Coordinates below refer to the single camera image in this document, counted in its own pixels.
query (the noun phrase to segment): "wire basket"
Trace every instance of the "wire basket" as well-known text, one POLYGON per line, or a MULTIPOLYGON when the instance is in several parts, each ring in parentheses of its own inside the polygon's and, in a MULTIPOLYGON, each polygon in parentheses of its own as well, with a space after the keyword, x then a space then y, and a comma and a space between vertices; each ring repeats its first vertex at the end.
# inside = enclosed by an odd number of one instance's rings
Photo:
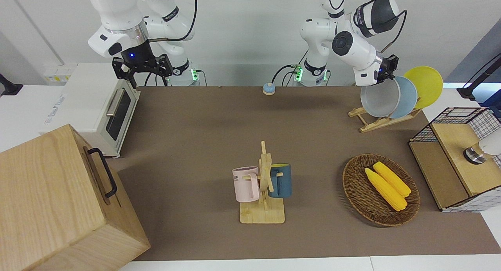
POLYGON ((343 170, 343 187, 351 205, 365 218, 383 226, 398 226, 414 218, 419 210, 419 192, 412 177, 396 162, 375 154, 363 154, 352 158, 343 170), (364 168, 372 168, 382 162, 409 186, 411 193, 405 198, 407 207, 396 212, 370 183, 364 168))

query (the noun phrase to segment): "corn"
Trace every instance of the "corn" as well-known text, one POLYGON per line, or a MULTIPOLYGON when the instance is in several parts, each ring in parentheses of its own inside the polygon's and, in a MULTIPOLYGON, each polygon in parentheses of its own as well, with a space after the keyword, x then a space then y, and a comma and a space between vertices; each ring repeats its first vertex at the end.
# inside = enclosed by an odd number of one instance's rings
POLYGON ((365 174, 371 184, 376 188, 376 190, 381 194, 381 196, 395 209, 397 212, 405 209, 407 202, 404 197, 402 197, 386 180, 383 179, 379 174, 370 170, 365 169, 365 174))
POLYGON ((378 161, 373 166, 374 171, 376 171, 381 177, 390 183, 390 185, 399 192, 402 197, 408 197, 410 194, 410 188, 398 177, 395 172, 391 171, 385 164, 378 161))

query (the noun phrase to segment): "wooden crate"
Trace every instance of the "wooden crate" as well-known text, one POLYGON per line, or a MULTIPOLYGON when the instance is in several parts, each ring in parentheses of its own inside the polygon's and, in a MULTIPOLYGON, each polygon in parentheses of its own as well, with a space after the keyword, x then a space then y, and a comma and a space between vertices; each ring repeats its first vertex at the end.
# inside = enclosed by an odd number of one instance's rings
POLYGON ((469 163, 463 151, 478 142, 468 124, 432 123, 437 142, 409 143, 438 208, 464 204, 501 186, 501 170, 490 159, 469 163))
POLYGON ((117 173, 65 125, 0 153, 0 269, 118 270, 150 247, 117 173))

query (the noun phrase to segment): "green led light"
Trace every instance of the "green led light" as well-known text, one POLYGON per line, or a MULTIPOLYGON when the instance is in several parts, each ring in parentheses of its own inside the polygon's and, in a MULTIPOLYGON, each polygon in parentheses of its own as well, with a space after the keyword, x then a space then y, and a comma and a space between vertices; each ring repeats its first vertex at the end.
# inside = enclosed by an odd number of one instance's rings
POLYGON ((303 68, 299 67, 299 71, 296 73, 296 81, 300 82, 303 79, 303 68))
POLYGON ((197 75, 196 71, 193 70, 193 68, 191 69, 191 77, 193 78, 193 81, 198 80, 198 75, 197 75))

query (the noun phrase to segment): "mug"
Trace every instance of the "mug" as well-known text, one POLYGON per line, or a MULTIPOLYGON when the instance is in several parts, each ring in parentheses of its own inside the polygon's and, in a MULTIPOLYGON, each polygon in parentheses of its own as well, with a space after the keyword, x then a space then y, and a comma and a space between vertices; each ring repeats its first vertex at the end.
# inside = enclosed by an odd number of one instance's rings
POLYGON ((290 164, 272 164, 270 171, 272 177, 273 192, 268 191, 272 198, 288 198, 292 195, 292 177, 290 176, 290 164))
POLYGON ((239 167, 232 170, 235 196, 238 202, 259 200, 261 194, 258 184, 257 166, 239 167))

